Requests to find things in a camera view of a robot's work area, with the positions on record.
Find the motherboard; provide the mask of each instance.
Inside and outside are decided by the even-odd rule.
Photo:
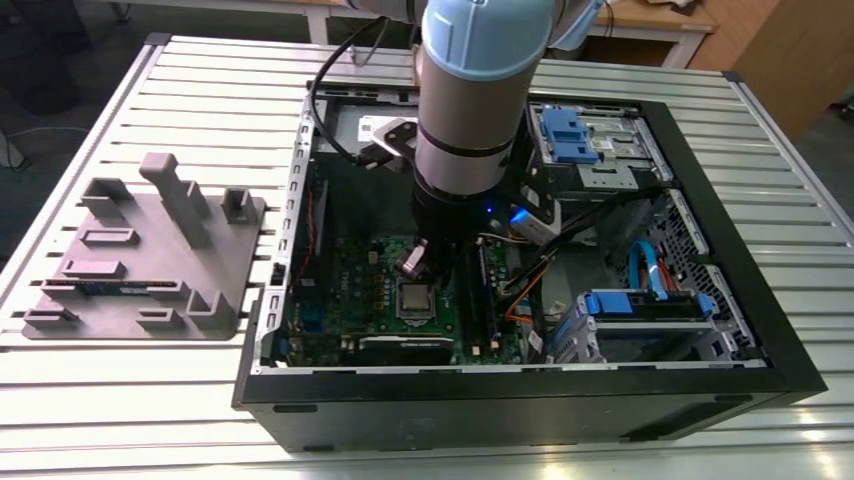
[[[491,348],[472,349],[464,341],[455,282],[429,285],[397,274],[395,262],[411,241],[407,236],[336,239],[328,291],[296,303],[289,335],[280,340],[280,354],[289,364],[348,365],[365,350],[387,356],[389,350],[400,352],[407,347],[423,356],[423,362],[415,359],[415,363],[429,364],[429,357],[441,355],[449,355],[451,364],[521,362],[516,324],[500,325]],[[485,247],[493,287],[509,275],[507,248],[497,242]]]

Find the green circuit board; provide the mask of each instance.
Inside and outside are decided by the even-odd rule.
[[[324,304],[303,301],[296,305],[295,324],[301,330],[291,338],[292,364],[337,366],[340,352],[349,342],[365,336],[407,338],[441,337],[453,340],[456,364],[507,364],[520,362],[520,329],[501,336],[499,348],[472,354],[463,348],[460,318],[453,299],[453,282],[447,289],[431,289],[432,315],[400,318],[397,295],[405,283],[395,262],[411,245],[411,237],[376,237],[369,242],[337,239],[332,261],[331,289]],[[487,248],[491,281],[508,275],[504,246]]]

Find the slotted aluminum table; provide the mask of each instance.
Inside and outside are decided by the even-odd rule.
[[[667,102],[830,391],[671,443],[288,455],[231,409],[245,319],[224,342],[29,341],[22,311],[86,211],[93,176],[145,182],[169,151],[205,193],[267,200],[243,311],[271,273],[305,80],[329,47],[160,37],[144,46],[0,275],[0,473],[209,478],[854,478],[851,223],[752,94],[719,73],[543,61],[537,93]],[[380,50],[329,80],[409,84]]]

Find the blue led light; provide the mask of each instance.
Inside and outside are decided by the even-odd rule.
[[[511,217],[509,223],[516,224],[521,222],[527,218],[527,216],[528,216],[528,211],[524,208],[520,208],[513,214],[513,216]]]

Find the black computer chassis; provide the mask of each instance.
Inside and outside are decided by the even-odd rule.
[[[415,87],[349,85],[416,94]],[[667,106],[559,95],[537,102],[633,106],[646,117],[767,368],[251,375],[252,316],[233,407],[288,451],[637,442],[683,437],[759,407],[826,390]]]

